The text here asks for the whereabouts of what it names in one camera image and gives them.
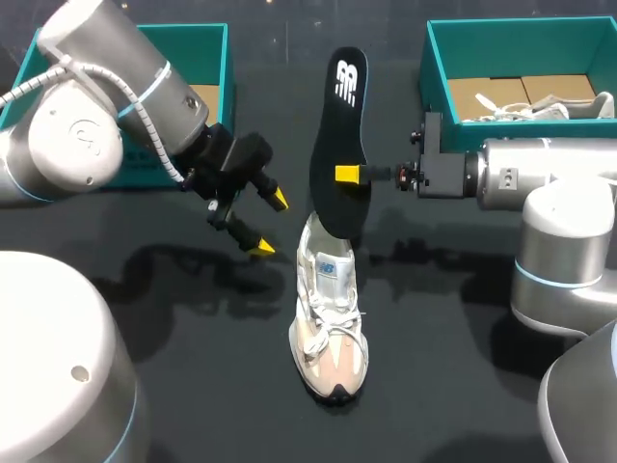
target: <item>cable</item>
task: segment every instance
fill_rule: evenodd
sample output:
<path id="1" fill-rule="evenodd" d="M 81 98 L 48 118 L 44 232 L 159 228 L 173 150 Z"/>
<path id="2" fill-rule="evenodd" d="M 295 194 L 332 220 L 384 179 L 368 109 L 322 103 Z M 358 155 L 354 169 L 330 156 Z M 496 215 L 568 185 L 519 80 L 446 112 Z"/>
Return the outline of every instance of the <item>cable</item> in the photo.
<path id="1" fill-rule="evenodd" d="M 165 147 L 163 147 L 163 143 L 161 142 L 160 137 L 158 136 L 158 132 L 156 131 L 156 127 L 154 127 L 154 123 L 152 119 L 148 115 L 148 111 L 139 100 L 135 92 L 131 90 L 124 80 L 121 77 L 113 73 L 111 70 L 91 64 L 84 63 L 74 63 L 70 60 L 70 57 L 61 60 L 61 64 L 54 68 L 49 69 L 48 71 L 33 77 L 32 79 L 24 82 L 18 87 L 12 89 L 6 94 L 0 96 L 0 109 L 5 107 L 12 101 L 21 98 L 22 96 L 31 93 L 36 90 L 38 87 L 41 87 L 46 84 L 56 84 L 60 82 L 67 74 L 68 70 L 63 66 L 67 66 L 67 61 L 73 63 L 74 66 L 77 66 L 79 69 L 83 70 L 86 74 L 97 75 L 105 78 L 109 82 L 113 83 L 118 89 L 122 91 L 122 93 L 128 98 L 130 103 L 135 108 L 136 113 L 139 115 L 142 123 L 144 123 L 144 127 L 148 132 L 148 136 L 152 141 L 154 149 L 156 150 L 156 154 L 158 155 L 163 168 L 170 176 L 170 178 L 176 183 L 182 183 L 184 181 L 184 177 L 182 174 L 174 167 L 172 161 L 170 160 L 167 152 L 165 151 Z"/>

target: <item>black insole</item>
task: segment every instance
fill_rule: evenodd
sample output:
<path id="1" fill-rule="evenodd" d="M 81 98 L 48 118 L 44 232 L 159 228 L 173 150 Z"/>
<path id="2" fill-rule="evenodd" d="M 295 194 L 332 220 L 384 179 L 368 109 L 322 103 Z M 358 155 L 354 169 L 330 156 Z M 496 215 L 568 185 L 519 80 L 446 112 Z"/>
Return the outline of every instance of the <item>black insole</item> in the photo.
<path id="1" fill-rule="evenodd" d="M 352 239 L 362 233 L 368 214 L 368 186 L 335 182 L 336 165 L 366 164 L 362 148 L 362 110 L 368 67 L 358 48 L 339 48 L 326 74 L 324 110 L 310 159 L 310 196 L 319 220 L 332 236 Z"/>

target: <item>white sneaker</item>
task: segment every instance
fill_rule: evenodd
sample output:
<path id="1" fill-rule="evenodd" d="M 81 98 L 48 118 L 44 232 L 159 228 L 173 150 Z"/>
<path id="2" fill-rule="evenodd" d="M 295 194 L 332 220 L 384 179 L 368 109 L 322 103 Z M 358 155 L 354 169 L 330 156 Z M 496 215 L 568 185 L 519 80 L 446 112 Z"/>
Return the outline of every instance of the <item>white sneaker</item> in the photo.
<path id="1" fill-rule="evenodd" d="M 296 318 L 289 327 L 296 367 L 320 397 L 349 398 L 360 389 L 368 367 L 351 244 L 328 234 L 313 212 L 297 260 Z"/>
<path id="2" fill-rule="evenodd" d="M 534 104 L 513 103 L 498 108 L 492 101 L 477 94 L 476 99 L 492 116 L 466 120 L 469 122 L 490 121 L 564 121 L 568 119 L 614 119 L 615 101 L 609 92 L 601 92 L 594 99 L 563 99 L 555 95 Z"/>
<path id="3" fill-rule="evenodd" d="M 534 108 L 529 103 L 507 104 L 501 108 L 497 107 L 492 101 L 477 94 L 475 98 L 489 111 L 491 116 L 483 116 L 478 119 L 465 120 L 464 123 L 493 122 L 493 121 L 559 121 L 570 118 L 568 109 L 565 105 L 554 102 L 543 107 Z"/>
<path id="4" fill-rule="evenodd" d="M 531 105 L 533 111 L 542 111 L 555 104 L 563 105 L 569 119 L 614 119 L 615 100 L 609 92 L 600 92 L 594 99 L 563 99 L 555 95 Z"/>

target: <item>shoelace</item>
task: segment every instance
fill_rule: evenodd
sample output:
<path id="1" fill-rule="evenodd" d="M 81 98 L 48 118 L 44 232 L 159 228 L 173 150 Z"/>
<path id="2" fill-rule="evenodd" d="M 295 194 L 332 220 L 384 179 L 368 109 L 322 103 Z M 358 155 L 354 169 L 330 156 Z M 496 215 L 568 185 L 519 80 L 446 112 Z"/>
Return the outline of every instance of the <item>shoelace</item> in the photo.
<path id="1" fill-rule="evenodd" d="M 489 111 L 493 112 L 492 116 L 483 116 L 478 119 L 468 120 L 468 122 L 477 122 L 477 121 L 515 121 L 515 120 L 531 120 L 533 119 L 533 109 L 531 105 L 528 103 L 512 103 L 503 106 L 502 108 L 497 107 L 492 101 L 483 96 L 482 94 L 477 94 L 475 98 L 480 102 L 482 106 L 484 106 Z"/>
<path id="2" fill-rule="evenodd" d="M 362 316 L 358 311 L 358 293 L 355 290 L 348 305 L 336 307 L 340 311 L 326 310 L 324 298 L 313 291 L 308 292 L 308 304 L 319 327 L 317 334 L 305 342 L 304 353 L 308 359 L 315 359 L 328 346 L 330 336 L 347 335 L 360 347 L 364 361 L 368 363 L 368 352 L 361 337 L 351 330 Z"/>

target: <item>cardboard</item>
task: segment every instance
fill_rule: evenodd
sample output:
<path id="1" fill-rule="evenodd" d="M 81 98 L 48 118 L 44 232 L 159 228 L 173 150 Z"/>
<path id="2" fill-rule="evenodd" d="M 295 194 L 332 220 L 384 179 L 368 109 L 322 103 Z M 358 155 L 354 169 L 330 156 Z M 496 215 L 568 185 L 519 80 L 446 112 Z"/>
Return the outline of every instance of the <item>cardboard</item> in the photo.
<path id="1" fill-rule="evenodd" d="M 217 123 L 217 116 L 219 114 L 219 93 L 220 88 L 218 85 L 191 85 L 191 88 L 195 90 L 197 95 L 207 104 L 209 109 L 207 125 Z"/>
<path id="2" fill-rule="evenodd" d="M 447 81 L 454 100 L 454 108 L 460 121 L 491 116 L 491 110 L 485 108 L 476 99 L 482 94 L 497 107 L 513 103 L 528 103 L 523 82 L 519 78 L 491 79 L 488 77 L 472 79 L 450 79 Z"/>
<path id="3" fill-rule="evenodd" d="M 522 77 L 524 89 L 532 104 L 549 95 L 563 99 L 593 99 L 596 97 L 585 74 L 533 75 Z"/>

